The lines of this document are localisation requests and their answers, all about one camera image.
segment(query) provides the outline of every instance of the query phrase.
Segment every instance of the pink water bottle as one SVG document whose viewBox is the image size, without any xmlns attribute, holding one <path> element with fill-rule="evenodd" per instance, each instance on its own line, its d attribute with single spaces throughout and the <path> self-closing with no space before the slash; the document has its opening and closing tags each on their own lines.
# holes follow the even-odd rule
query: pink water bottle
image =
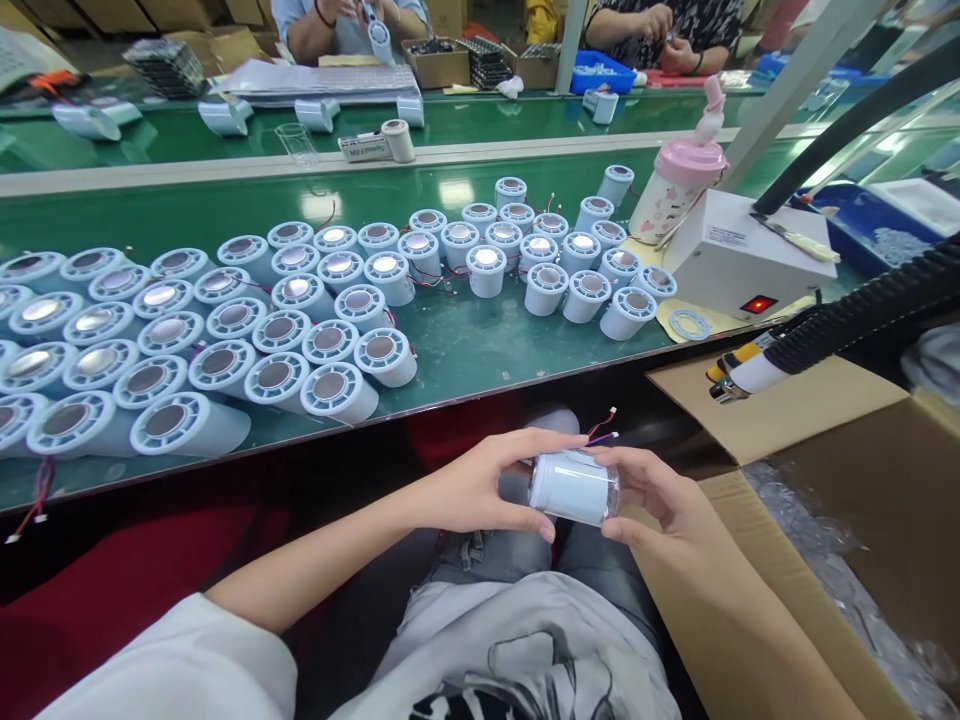
<svg viewBox="0 0 960 720">
<path fill-rule="evenodd" d="M 630 216 L 631 237 L 648 245 L 660 242 L 700 192 L 720 182 L 729 167 L 723 148 L 714 140 L 723 127 L 727 97 L 716 75 L 707 78 L 704 90 L 707 107 L 696 130 L 660 148 L 653 174 Z"/>
</svg>

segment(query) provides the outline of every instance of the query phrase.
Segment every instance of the hand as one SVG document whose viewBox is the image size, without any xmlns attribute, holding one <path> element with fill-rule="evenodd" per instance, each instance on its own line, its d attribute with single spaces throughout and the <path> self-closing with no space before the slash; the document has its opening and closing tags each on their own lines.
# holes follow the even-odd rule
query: hand
<svg viewBox="0 0 960 720">
<path fill-rule="evenodd" d="M 693 72 L 699 59 L 700 53 L 693 51 L 689 41 L 675 36 L 672 43 L 663 46 L 660 69 L 667 75 L 686 75 Z"/>
<path fill-rule="evenodd" d="M 673 27 L 673 10 L 663 3 L 634 13 L 634 34 L 651 42 L 661 42 Z"/>
<path fill-rule="evenodd" d="M 552 543 L 556 530 L 546 515 L 500 499 L 500 473 L 508 469 L 529 473 L 520 460 L 580 448 L 587 442 L 586 435 L 561 435 L 540 428 L 491 435 L 400 493 L 406 496 L 415 527 L 454 532 L 530 530 Z"/>
<path fill-rule="evenodd" d="M 646 509 L 662 530 L 620 517 L 604 521 L 605 537 L 656 556 L 716 607 L 734 613 L 744 605 L 762 580 L 697 483 L 648 450 L 608 448 L 596 453 L 596 461 L 617 466 L 623 501 Z"/>
</svg>

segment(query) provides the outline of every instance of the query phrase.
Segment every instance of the rubber ring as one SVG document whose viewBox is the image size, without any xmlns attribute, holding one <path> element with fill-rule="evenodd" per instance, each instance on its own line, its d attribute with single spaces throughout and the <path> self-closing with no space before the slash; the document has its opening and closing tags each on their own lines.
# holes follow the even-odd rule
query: rubber ring
<svg viewBox="0 0 960 720">
<path fill-rule="evenodd" d="M 680 327 L 681 320 L 689 320 L 694 323 L 700 331 L 699 334 L 694 334 Z M 710 337 L 710 323 L 703 319 L 703 315 L 698 315 L 692 310 L 674 310 L 670 313 L 670 327 L 685 340 L 704 340 Z"/>
</svg>

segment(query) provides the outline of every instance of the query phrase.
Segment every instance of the black patterned shirt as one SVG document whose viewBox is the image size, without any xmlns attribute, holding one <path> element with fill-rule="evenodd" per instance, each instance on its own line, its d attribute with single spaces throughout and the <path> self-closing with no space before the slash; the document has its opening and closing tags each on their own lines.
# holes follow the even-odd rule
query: black patterned shirt
<svg viewBox="0 0 960 720">
<path fill-rule="evenodd" d="M 619 13 L 641 12 L 661 3 L 673 9 L 673 34 L 688 40 L 694 52 L 717 45 L 730 48 L 740 36 L 743 0 L 599 0 L 593 14 L 604 8 Z M 662 43 L 633 37 L 603 52 L 627 67 L 642 70 L 660 67 L 662 47 Z"/>
</svg>

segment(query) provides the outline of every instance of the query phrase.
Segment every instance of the blue tray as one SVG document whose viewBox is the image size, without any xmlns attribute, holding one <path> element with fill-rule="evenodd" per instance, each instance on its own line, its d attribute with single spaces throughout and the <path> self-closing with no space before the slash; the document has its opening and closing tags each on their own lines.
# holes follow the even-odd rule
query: blue tray
<svg viewBox="0 0 960 720">
<path fill-rule="evenodd" d="M 800 202 L 804 192 L 793 196 L 793 207 L 815 213 L 828 206 L 840 208 L 827 218 L 830 245 L 843 262 L 868 277 L 900 267 L 943 239 L 856 183 L 827 185 L 810 205 Z"/>
<path fill-rule="evenodd" d="M 618 95 L 626 95 L 633 89 L 633 81 L 637 77 L 633 70 L 595 50 L 577 51 L 576 65 L 593 67 L 597 63 L 613 68 L 616 73 L 614 75 L 585 75 L 574 70 L 573 79 L 570 80 L 570 92 L 573 95 L 583 95 L 587 90 L 595 90 L 604 84 L 609 85 L 610 89 Z"/>
</svg>

